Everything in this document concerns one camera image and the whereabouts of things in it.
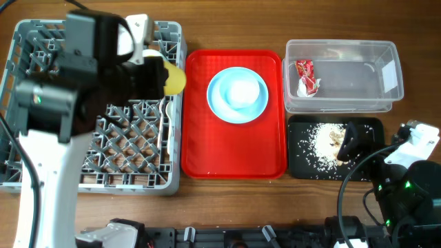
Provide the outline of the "small green saucer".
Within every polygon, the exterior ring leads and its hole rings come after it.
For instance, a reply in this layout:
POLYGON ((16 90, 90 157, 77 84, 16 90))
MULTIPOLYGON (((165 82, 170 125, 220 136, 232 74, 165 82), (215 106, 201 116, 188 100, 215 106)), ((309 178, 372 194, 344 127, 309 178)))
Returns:
POLYGON ((220 97, 232 109, 253 105, 259 94, 259 82, 254 74, 245 68, 229 68, 219 81, 220 97))

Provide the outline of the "white tissue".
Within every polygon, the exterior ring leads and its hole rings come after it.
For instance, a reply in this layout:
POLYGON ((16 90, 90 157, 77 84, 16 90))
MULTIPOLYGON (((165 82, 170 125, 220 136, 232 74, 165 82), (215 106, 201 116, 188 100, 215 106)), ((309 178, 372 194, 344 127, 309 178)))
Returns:
POLYGON ((316 91, 314 93, 308 93, 307 92, 307 86, 303 83, 302 79, 298 80, 298 89, 297 89, 297 96, 298 97, 305 97, 305 98, 311 98, 316 95, 318 92, 318 88, 320 87, 320 81, 321 79, 316 79, 316 91))

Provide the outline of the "mint green bowl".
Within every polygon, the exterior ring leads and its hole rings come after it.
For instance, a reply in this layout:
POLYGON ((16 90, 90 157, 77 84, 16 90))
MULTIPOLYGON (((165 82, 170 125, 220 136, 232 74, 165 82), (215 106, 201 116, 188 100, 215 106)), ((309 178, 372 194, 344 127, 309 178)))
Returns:
POLYGON ((153 50, 153 49, 146 49, 146 50, 144 50, 143 51, 143 57, 149 57, 149 56, 158 56, 158 57, 161 57, 165 61, 167 60, 166 56, 163 55, 158 50, 153 50))

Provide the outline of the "white plastic spoon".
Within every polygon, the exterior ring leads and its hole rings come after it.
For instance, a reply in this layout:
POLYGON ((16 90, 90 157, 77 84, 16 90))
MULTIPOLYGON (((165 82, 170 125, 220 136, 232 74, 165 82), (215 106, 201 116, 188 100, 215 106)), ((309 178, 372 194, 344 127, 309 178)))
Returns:
POLYGON ((171 154, 171 144, 172 144, 172 122, 173 122, 173 102, 170 101, 165 108, 166 115, 168 117, 168 134, 167 134, 167 153, 171 154))

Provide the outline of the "yellow plastic cup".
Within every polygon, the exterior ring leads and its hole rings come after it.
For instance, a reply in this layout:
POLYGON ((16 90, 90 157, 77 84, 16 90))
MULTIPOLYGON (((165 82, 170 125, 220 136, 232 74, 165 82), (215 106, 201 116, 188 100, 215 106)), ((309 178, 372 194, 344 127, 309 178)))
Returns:
POLYGON ((168 71, 168 78, 165 81, 164 86, 164 94, 180 94, 184 90, 187 81, 185 72, 171 64, 169 61, 164 61, 164 68, 168 71))

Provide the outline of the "rice and food scraps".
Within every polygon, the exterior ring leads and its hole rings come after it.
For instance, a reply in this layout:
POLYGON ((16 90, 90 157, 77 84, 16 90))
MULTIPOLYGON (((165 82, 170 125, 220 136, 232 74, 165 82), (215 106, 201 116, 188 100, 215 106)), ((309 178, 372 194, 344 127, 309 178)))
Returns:
POLYGON ((345 130, 346 125, 340 123, 297 124, 290 133, 290 174, 301 179, 343 180, 362 158, 359 154, 348 162, 337 159, 345 130))

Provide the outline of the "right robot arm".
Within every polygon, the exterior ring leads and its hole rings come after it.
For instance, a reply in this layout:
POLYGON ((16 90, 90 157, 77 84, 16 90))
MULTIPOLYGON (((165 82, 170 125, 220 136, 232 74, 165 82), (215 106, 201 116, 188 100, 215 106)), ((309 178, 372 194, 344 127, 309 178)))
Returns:
POLYGON ((335 247, 372 247, 373 238, 354 217, 344 217, 344 192, 356 172, 364 172, 374 194, 391 247, 436 247, 440 244, 440 164, 430 161, 439 129, 419 121, 401 124, 391 144, 376 143, 349 122, 337 158, 356 160, 343 179, 337 199, 335 247))

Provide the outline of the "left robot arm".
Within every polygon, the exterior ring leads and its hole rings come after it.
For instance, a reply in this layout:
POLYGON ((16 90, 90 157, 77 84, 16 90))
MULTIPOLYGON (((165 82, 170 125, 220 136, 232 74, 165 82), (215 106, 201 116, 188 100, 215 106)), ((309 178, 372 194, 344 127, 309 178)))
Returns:
POLYGON ((117 221, 90 238, 74 220, 81 168, 96 119, 108 105, 177 94, 180 70, 145 56, 154 38, 146 14, 128 17, 73 10, 65 20, 65 44, 54 55, 56 72, 37 72, 14 89, 17 133, 11 137, 23 161, 15 247, 138 247, 140 224, 117 221))

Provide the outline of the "red snack wrapper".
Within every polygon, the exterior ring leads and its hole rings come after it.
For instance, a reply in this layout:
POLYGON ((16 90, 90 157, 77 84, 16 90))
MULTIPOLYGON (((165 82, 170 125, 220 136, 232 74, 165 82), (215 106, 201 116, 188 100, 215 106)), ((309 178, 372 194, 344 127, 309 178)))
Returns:
POLYGON ((312 60, 297 60, 295 62, 297 73, 302 79, 303 83, 307 86, 308 93, 314 93, 316 91, 316 77, 314 74, 314 64, 312 60))

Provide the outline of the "light blue plate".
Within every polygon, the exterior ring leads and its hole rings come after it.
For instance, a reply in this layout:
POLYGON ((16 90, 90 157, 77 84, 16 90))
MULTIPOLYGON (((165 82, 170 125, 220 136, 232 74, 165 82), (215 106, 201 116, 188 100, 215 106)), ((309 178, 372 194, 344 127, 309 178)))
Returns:
POLYGON ((226 102, 224 102, 219 92, 220 78, 223 73, 228 69, 229 68, 217 73, 209 82, 209 85, 207 87, 207 103, 209 105, 209 108, 218 118, 225 122, 233 124, 243 124, 251 122, 258 118, 267 108, 267 104, 269 101, 269 90, 267 84, 265 83, 263 78, 255 71, 245 68, 250 70, 258 80, 260 94, 253 105, 241 109, 232 109, 226 104, 226 102))

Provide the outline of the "white plastic fork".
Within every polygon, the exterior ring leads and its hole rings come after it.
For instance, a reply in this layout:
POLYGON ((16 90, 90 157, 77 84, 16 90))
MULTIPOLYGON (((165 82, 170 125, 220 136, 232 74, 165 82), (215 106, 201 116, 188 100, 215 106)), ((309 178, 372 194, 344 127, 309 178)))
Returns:
POLYGON ((165 102, 166 102, 166 98, 163 97, 161 99, 160 104, 159 104, 160 119, 159 119, 158 138, 157 138, 157 147, 158 147, 159 151, 162 150, 163 129, 164 129, 164 116, 165 116, 165 102))

